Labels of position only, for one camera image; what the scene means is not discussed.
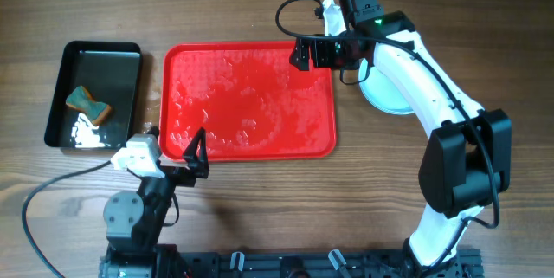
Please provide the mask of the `white plate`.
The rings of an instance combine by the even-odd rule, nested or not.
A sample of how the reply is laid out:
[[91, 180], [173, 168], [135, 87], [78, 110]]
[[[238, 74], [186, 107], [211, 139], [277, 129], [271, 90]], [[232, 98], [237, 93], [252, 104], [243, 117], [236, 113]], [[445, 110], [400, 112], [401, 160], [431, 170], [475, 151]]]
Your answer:
[[360, 62], [358, 80], [363, 96], [378, 110], [393, 115], [414, 113], [393, 82], [365, 59]]

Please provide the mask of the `orange and green sponge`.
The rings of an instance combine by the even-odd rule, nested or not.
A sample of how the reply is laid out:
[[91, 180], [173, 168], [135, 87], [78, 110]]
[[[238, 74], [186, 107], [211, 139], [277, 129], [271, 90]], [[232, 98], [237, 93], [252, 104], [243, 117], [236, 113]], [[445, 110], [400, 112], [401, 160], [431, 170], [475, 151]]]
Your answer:
[[90, 92], [83, 86], [78, 86], [66, 98], [66, 105], [80, 113], [84, 113], [94, 126], [101, 125], [112, 111], [110, 105], [95, 100]]

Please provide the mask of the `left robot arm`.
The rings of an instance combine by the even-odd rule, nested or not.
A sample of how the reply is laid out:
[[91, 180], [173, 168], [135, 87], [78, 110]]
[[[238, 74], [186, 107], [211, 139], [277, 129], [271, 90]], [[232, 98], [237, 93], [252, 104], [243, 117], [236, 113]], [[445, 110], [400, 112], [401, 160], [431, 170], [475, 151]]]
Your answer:
[[174, 244], [158, 242], [171, 206], [178, 206], [175, 189], [193, 187], [209, 175], [206, 131], [200, 128], [184, 149], [184, 167], [163, 166], [158, 129], [135, 134], [111, 158], [118, 171], [136, 175], [136, 191], [121, 191], [103, 210], [108, 246], [100, 259], [99, 278], [189, 277], [190, 267]]

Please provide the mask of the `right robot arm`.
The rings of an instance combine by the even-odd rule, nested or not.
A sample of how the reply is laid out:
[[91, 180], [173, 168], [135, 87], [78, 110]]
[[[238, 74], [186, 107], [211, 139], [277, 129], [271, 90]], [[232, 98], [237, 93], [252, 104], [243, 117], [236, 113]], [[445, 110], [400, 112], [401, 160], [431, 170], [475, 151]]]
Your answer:
[[357, 70], [358, 86], [374, 90], [374, 107], [388, 112], [388, 100], [401, 100], [428, 138], [418, 173], [426, 206], [403, 244], [399, 274], [429, 277], [451, 268], [466, 273], [457, 245], [486, 207], [499, 209], [499, 194], [510, 184], [511, 120], [467, 96], [401, 11], [386, 13], [378, 0], [316, 4], [325, 30], [296, 34], [290, 63], [301, 71]]

